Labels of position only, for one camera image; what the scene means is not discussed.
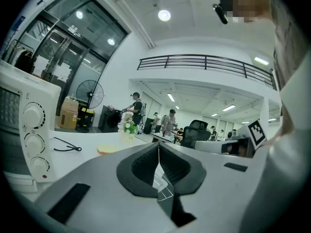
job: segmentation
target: standing fan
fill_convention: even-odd
[[[86,113],[88,109],[94,109],[101,104],[104,97],[104,90],[102,86],[95,80],[83,81],[77,89],[77,99],[79,101],[87,102],[86,110],[81,111],[80,126],[76,131],[81,133],[88,133],[89,129],[86,122]]]

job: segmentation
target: cardboard box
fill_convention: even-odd
[[[65,98],[60,111],[59,126],[61,128],[75,130],[78,120],[78,108],[78,101]]]

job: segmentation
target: ceiling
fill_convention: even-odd
[[[216,84],[176,80],[140,81],[144,89],[151,90],[167,107],[177,105],[181,110],[207,117],[217,113],[215,118],[242,123],[259,118],[261,97],[247,91]],[[223,109],[234,104],[236,107],[227,112]],[[269,101],[269,117],[279,117],[279,105]]]
[[[247,51],[272,57],[274,25],[267,20],[224,25],[212,9],[219,0],[124,0],[155,42],[179,37],[215,37],[243,44]],[[161,9],[170,11],[168,22],[159,20]]]

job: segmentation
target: metal railing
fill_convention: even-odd
[[[226,72],[254,80],[276,90],[276,83],[272,73],[242,61],[219,56],[202,54],[155,56],[140,59],[137,70],[155,68],[194,68]]]

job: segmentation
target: fluorescent light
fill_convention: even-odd
[[[71,49],[69,49],[69,51],[71,51],[74,55],[77,55],[77,53],[76,53],[76,52],[74,52],[74,51],[72,51]]]
[[[223,111],[228,111],[231,110],[235,107],[235,105],[230,105],[228,108],[223,109]]]
[[[81,11],[77,11],[76,16],[77,16],[79,19],[82,19],[83,13],[82,13]]]
[[[268,64],[269,64],[269,62],[267,62],[267,61],[265,61],[265,60],[262,60],[262,59],[260,59],[260,58],[258,58],[258,57],[256,57],[255,60],[258,61],[258,62],[260,62],[260,63],[262,63],[262,64],[264,64],[264,65],[268,65]]]
[[[57,41],[53,40],[52,38],[50,38],[50,40],[53,41],[53,42],[55,42],[55,43],[58,43]]]
[[[173,99],[173,97],[172,97],[172,95],[171,95],[170,93],[168,93],[167,95],[170,97],[170,99],[171,99],[173,102],[175,102],[175,100]]]
[[[171,13],[167,10],[161,10],[158,14],[161,21],[168,21],[171,19]]]
[[[112,46],[115,45],[115,41],[114,41],[113,39],[108,39],[108,43],[109,43],[110,45],[112,45]]]

